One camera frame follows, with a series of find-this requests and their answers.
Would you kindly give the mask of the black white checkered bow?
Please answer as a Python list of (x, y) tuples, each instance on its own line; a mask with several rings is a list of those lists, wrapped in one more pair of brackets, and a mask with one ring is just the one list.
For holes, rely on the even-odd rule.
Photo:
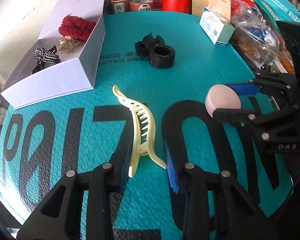
[(40, 63), (58, 64), (61, 62), (59, 55), (57, 55), (56, 46), (49, 50), (46, 50), (44, 47), (37, 47), (34, 52), (34, 58)]

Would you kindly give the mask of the black bow hair clip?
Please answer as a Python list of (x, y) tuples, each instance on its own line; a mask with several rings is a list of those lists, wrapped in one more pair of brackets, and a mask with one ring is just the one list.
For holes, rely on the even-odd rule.
[(164, 44), (165, 41), (160, 35), (153, 37), (152, 33), (150, 33), (143, 37), (141, 41), (136, 42), (134, 46), (138, 56), (147, 57), (153, 47)]

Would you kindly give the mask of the pink round compact case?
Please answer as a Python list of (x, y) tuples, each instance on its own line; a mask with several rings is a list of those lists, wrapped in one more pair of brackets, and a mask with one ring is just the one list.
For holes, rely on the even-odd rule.
[(212, 86), (205, 98), (207, 113), (213, 117), (216, 109), (241, 109), (241, 101), (236, 92), (226, 85)]

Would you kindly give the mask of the black hair claw clip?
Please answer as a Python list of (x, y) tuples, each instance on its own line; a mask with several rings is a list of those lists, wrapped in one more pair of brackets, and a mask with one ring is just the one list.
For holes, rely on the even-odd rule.
[(46, 64), (54, 65), (61, 62), (59, 55), (57, 55), (56, 46), (53, 46), (49, 50), (46, 50), (44, 47), (37, 47), (34, 52), (34, 58), (37, 60), (37, 64), (34, 67), (32, 74), (44, 70)]

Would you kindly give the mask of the jar with red label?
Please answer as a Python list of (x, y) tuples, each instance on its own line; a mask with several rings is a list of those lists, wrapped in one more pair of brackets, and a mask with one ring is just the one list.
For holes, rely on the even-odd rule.
[(152, 11), (153, 0), (129, 0), (130, 11)]

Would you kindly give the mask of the teal white medicine box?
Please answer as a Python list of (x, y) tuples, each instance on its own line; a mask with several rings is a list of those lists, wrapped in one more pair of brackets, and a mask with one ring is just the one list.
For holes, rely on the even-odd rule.
[(221, 14), (205, 7), (199, 25), (215, 46), (226, 46), (235, 32), (234, 26)]

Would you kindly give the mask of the gold pearl hair clip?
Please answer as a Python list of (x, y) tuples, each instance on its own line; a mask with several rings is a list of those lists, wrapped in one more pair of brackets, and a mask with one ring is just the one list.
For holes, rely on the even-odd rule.
[(69, 53), (74, 50), (81, 43), (80, 39), (73, 38), (71, 36), (64, 36), (59, 41), (58, 50), (61, 53)]

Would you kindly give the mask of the dark red fuzzy scrunchie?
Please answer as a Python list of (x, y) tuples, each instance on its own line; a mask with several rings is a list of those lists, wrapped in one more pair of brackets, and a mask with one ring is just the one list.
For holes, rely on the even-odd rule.
[(85, 20), (78, 16), (68, 15), (63, 18), (58, 31), (62, 36), (70, 36), (74, 39), (86, 42), (95, 26), (96, 22)]

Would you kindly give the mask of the cream yellow hair claw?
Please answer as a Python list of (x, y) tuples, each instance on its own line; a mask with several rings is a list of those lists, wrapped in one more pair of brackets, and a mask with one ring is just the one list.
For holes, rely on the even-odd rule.
[(133, 120), (133, 148), (129, 165), (129, 177), (134, 177), (140, 158), (149, 156), (150, 159), (166, 169), (166, 163), (155, 153), (156, 124), (150, 109), (143, 103), (130, 99), (123, 94), (117, 85), (112, 87), (118, 102), (129, 109)]

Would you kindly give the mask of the jar with orange label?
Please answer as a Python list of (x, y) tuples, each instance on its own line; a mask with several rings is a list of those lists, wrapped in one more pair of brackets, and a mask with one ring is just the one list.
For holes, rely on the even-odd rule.
[(112, 14), (129, 12), (129, 0), (110, 0)]

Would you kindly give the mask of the clear plastic bag of items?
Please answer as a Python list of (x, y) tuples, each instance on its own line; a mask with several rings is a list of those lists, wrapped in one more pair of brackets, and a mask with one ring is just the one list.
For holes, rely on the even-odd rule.
[(294, 74), (293, 60), (277, 27), (279, 18), (264, 0), (230, 0), (232, 44), (254, 72)]

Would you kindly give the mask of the white open gift box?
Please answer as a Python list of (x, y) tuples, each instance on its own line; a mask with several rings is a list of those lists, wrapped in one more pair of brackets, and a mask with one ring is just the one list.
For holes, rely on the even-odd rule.
[(6, 81), (14, 109), (92, 90), (106, 34), (104, 0), (57, 0), (36, 43)]

